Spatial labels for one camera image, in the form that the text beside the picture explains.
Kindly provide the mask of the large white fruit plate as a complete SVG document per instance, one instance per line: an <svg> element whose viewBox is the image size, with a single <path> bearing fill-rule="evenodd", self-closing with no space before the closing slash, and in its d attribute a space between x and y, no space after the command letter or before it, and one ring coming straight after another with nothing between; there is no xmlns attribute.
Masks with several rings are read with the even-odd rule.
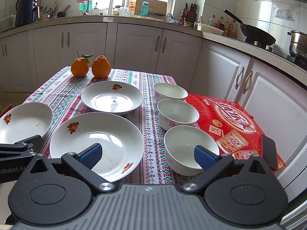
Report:
<svg viewBox="0 0 307 230"><path fill-rule="evenodd" d="M144 140L129 120L110 113L75 116L54 132L51 158L76 153L81 163L109 182L128 176L144 153Z"/></svg>

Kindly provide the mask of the white floral bowl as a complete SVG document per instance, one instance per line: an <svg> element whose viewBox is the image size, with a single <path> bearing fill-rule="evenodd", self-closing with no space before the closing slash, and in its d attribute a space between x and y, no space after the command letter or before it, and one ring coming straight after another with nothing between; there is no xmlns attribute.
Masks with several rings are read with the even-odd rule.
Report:
<svg viewBox="0 0 307 230"><path fill-rule="evenodd" d="M188 92L182 87L170 83L156 83L153 86L154 99L158 103L163 99L176 99L184 101L188 97Z"/></svg>
<svg viewBox="0 0 307 230"><path fill-rule="evenodd" d="M176 99L160 100L157 109L160 125L165 131L178 125L191 126L200 117L192 105Z"/></svg>

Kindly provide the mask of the white kitchen cabinets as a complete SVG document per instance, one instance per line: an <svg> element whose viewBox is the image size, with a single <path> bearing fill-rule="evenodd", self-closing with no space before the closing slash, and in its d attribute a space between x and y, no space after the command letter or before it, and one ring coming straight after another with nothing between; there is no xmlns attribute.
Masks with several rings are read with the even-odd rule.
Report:
<svg viewBox="0 0 307 230"><path fill-rule="evenodd" d="M1 86L33 92L77 53L112 67L168 75L193 94L238 102L276 142L290 199L306 189L306 69L235 39L161 22L75 17L1 34Z"/></svg>

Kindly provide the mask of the red gift box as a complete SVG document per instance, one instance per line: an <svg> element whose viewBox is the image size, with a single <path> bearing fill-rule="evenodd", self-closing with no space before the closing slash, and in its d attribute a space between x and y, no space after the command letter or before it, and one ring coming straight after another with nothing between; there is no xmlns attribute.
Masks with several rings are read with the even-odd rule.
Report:
<svg viewBox="0 0 307 230"><path fill-rule="evenodd" d="M253 154L262 157L261 136L265 133L238 103L196 94L189 94L186 102L199 112L197 125L216 141L220 153L241 160ZM286 166L278 153L277 159L278 169Z"/></svg>

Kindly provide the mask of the black smartphone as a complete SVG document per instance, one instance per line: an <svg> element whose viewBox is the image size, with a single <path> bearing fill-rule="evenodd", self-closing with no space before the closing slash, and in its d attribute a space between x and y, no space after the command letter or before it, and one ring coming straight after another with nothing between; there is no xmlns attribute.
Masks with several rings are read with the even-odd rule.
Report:
<svg viewBox="0 0 307 230"><path fill-rule="evenodd" d="M272 171L278 169L278 159L276 144L271 138L262 135L261 136L261 146L262 146L262 158L266 161L268 166Z"/></svg>

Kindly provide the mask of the patterned tablecloth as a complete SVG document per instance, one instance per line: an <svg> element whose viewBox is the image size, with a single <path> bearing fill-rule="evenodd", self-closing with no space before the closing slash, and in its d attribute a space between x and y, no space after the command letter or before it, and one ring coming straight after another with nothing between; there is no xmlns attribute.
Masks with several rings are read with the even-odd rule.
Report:
<svg viewBox="0 0 307 230"><path fill-rule="evenodd" d="M74 77L70 67L64 67L25 99L25 103L41 102L53 111L53 122L43 138L41 152L50 154L49 147L54 131L68 119L90 112L81 101L82 91L89 85L99 82L92 72L85 77ZM138 88L144 96L142 105L126 114L125 118L138 127L143 135L145 151L143 158L128 176L120 183L134 184L175 184L180 187L191 180L170 169L165 156L165 131L160 126L153 86L156 83L174 84L171 76L150 74L138 71L112 69L108 81L123 82Z"/></svg>

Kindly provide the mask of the orange with leaf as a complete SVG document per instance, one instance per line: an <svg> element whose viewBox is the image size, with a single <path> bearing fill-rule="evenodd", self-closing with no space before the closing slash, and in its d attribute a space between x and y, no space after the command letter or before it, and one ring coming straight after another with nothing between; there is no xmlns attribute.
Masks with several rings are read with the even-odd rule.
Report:
<svg viewBox="0 0 307 230"><path fill-rule="evenodd" d="M71 72L74 77L84 77L89 71L89 58L93 55L80 55L73 61Z"/></svg>

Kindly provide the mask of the orange without leaf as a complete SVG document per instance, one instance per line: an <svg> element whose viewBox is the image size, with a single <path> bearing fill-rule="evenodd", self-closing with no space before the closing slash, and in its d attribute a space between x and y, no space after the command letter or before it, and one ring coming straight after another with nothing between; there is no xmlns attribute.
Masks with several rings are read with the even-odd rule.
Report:
<svg viewBox="0 0 307 230"><path fill-rule="evenodd" d="M103 55L98 56L92 64L92 73L96 78L107 78L111 72L111 64Z"/></svg>

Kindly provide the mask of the black wok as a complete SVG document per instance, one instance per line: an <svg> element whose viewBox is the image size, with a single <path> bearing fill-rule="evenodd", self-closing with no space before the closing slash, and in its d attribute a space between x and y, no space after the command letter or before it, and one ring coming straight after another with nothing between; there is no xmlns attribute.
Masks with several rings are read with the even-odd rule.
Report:
<svg viewBox="0 0 307 230"><path fill-rule="evenodd" d="M266 31L263 31L255 26L243 23L242 20L240 20L238 17L236 17L234 14L232 14L226 9L224 10L224 12L240 24L240 29L243 35L245 35L246 37L245 42L249 44L254 44L254 42L256 41L264 47L272 46L273 44L275 44L276 39Z"/></svg>

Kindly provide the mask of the steel pot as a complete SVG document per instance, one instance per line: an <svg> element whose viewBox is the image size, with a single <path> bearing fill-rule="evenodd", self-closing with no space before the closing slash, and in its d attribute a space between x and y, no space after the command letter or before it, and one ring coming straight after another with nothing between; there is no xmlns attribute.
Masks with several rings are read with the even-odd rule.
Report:
<svg viewBox="0 0 307 230"><path fill-rule="evenodd" d="M292 57L298 57L304 61L307 59L307 34L292 30L287 32L291 37L289 44L289 53Z"/></svg>

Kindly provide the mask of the black electric kettle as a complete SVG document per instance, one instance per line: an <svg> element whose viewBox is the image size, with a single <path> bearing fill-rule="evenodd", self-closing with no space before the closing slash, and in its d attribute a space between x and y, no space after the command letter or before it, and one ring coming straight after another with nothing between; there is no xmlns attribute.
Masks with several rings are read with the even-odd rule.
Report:
<svg viewBox="0 0 307 230"><path fill-rule="evenodd" d="M37 0L17 0L15 27L35 23L40 17L40 8Z"/></svg>

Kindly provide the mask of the soy sauce bottle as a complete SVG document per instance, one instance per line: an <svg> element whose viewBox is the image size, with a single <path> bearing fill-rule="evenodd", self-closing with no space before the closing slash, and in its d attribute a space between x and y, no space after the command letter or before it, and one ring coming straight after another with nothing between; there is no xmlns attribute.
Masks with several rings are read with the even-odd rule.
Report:
<svg viewBox="0 0 307 230"><path fill-rule="evenodd" d="M186 20L186 9L183 8L182 14L181 14L180 17L179 17L178 24L179 24L179 25L184 25L185 20Z"/></svg>

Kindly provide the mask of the knife block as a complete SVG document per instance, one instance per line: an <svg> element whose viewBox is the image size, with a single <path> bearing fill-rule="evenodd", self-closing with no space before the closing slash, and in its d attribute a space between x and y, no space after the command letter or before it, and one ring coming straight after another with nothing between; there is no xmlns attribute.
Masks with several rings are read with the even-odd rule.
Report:
<svg viewBox="0 0 307 230"><path fill-rule="evenodd" d="M185 21L194 23L196 21L196 14L197 14L198 8L199 8L198 4L194 3L188 6L188 3L186 3Z"/></svg>

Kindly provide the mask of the wooden cutting board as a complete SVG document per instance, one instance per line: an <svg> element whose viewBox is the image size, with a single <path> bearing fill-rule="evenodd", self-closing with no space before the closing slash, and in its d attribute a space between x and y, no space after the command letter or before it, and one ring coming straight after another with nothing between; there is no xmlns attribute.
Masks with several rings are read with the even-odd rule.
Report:
<svg viewBox="0 0 307 230"><path fill-rule="evenodd" d="M134 15L141 15L143 2L149 3L148 17L165 20L167 15L167 2L158 0L136 0Z"/></svg>

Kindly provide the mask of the teal water bottle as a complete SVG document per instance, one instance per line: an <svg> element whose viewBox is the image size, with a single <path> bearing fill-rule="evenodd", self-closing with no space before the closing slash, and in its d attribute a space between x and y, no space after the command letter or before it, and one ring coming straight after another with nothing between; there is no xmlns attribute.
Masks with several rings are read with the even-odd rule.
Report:
<svg viewBox="0 0 307 230"><path fill-rule="evenodd" d="M140 16L142 18L147 18L148 11L149 11L149 2L143 1L142 2L142 8L141 8L141 11L140 11Z"/></svg>

